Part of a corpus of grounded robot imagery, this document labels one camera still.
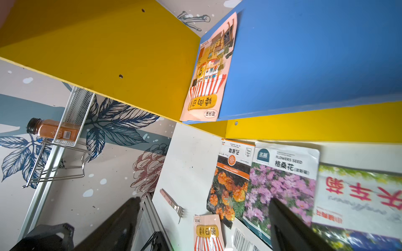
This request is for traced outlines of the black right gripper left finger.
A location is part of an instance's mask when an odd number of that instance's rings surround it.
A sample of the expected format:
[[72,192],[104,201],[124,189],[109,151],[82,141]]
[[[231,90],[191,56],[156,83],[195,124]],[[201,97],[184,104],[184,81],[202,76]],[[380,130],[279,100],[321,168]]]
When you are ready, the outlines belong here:
[[139,197],[128,199],[93,233],[74,248],[75,251],[129,251],[132,248],[138,214]]

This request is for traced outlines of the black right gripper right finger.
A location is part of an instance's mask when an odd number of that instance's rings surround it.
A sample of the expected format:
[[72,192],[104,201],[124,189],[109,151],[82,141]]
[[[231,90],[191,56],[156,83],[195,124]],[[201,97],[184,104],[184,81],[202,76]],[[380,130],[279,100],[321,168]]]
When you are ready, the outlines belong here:
[[271,246],[274,251],[332,251],[333,248],[314,233],[277,198],[270,200]]

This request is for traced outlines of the white text seed bag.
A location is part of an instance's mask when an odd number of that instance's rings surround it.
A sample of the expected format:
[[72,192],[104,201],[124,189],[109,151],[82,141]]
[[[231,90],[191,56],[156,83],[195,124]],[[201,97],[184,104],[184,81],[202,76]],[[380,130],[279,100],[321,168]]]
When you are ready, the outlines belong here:
[[235,218],[232,223],[230,240],[225,251],[271,251],[272,249],[258,238],[246,225]]

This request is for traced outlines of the purple flower seed bag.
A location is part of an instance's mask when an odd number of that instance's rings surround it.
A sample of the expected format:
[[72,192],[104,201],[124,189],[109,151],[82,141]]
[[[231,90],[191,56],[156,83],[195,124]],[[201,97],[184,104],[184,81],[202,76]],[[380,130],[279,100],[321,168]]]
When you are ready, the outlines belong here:
[[269,204],[276,198],[311,226],[320,152],[300,146],[256,142],[243,221],[271,245]]

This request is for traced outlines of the blue flower seed bag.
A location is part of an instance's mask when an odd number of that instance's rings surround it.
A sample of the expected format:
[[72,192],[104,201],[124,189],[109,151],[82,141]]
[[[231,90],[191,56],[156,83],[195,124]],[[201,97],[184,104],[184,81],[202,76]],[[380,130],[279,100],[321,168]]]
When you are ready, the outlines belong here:
[[312,229],[336,251],[400,251],[401,174],[320,165]]

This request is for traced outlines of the marigold seed bag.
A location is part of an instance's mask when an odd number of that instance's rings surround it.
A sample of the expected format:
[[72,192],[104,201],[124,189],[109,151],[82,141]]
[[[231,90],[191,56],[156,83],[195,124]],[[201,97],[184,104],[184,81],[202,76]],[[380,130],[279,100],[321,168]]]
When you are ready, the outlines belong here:
[[206,208],[228,228],[245,211],[245,200],[255,146],[223,139]]

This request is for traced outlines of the pink shop seed bag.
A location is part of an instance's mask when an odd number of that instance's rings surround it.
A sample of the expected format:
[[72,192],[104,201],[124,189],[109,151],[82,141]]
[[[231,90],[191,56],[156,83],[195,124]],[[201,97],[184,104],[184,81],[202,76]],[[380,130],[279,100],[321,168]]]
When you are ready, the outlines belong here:
[[217,214],[194,216],[194,251],[224,251],[220,217]]

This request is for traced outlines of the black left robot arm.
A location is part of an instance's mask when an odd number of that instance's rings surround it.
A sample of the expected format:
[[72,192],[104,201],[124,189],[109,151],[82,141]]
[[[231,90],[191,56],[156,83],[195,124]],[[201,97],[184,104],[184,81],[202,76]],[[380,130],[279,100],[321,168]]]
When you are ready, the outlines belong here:
[[74,227],[68,223],[39,225],[22,238],[11,251],[73,251]]

